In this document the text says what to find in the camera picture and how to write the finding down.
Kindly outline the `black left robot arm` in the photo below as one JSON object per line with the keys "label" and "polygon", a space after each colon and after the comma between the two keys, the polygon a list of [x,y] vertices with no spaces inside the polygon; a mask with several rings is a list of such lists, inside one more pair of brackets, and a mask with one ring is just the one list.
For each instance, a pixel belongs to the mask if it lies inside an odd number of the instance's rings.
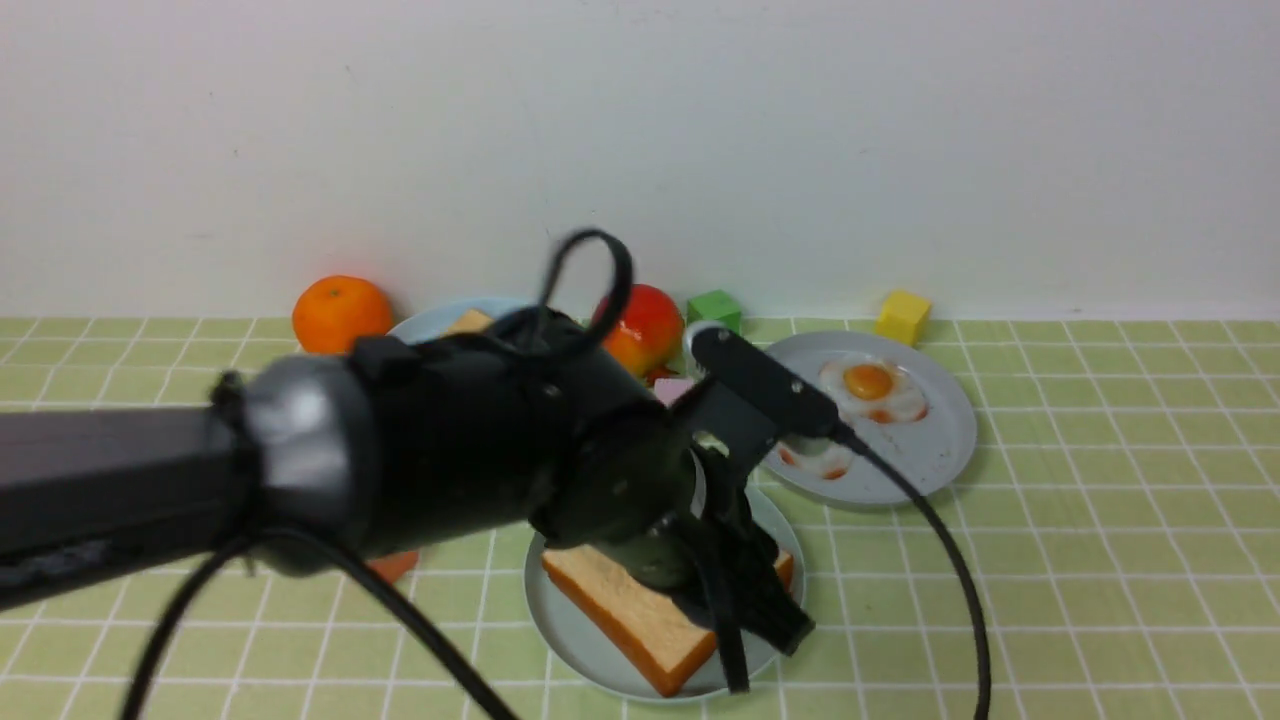
{"label": "black left robot arm", "polygon": [[364,561],[517,521],[589,546],[714,632],[735,693],[742,638],[794,653],[814,623],[774,569],[745,477],[782,438],[820,438],[833,404],[714,331],[707,377],[664,406],[575,325],[530,351],[489,333],[227,374],[201,407],[3,420],[3,607],[210,553],[163,615],[150,676],[207,578],[241,555],[307,577],[340,568],[475,689],[477,674]]}

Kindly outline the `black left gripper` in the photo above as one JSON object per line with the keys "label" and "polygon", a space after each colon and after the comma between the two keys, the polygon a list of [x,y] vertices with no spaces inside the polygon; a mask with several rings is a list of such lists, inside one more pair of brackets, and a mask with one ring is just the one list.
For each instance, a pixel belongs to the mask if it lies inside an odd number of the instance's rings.
{"label": "black left gripper", "polygon": [[728,693],[750,688],[746,635],[791,656],[814,632],[777,571],[781,547],[753,518],[745,477],[722,452],[691,445],[623,509],[637,520],[602,539],[600,552],[713,634]]}

